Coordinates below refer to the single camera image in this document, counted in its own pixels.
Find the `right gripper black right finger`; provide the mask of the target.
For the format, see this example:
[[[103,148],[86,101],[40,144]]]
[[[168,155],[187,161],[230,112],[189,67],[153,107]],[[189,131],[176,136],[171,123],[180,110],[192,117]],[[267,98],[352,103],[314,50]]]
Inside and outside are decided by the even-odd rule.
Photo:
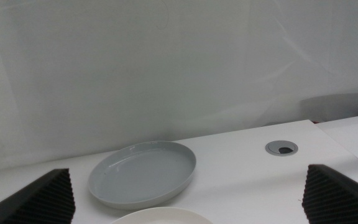
[[[358,224],[358,182],[326,165],[311,164],[301,205],[312,224]]]

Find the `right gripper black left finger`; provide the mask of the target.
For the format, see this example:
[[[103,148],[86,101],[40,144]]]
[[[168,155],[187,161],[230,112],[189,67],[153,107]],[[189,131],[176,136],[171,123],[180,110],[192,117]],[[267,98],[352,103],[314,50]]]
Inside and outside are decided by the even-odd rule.
[[[69,169],[54,169],[0,202],[0,224],[71,223],[75,211]]]

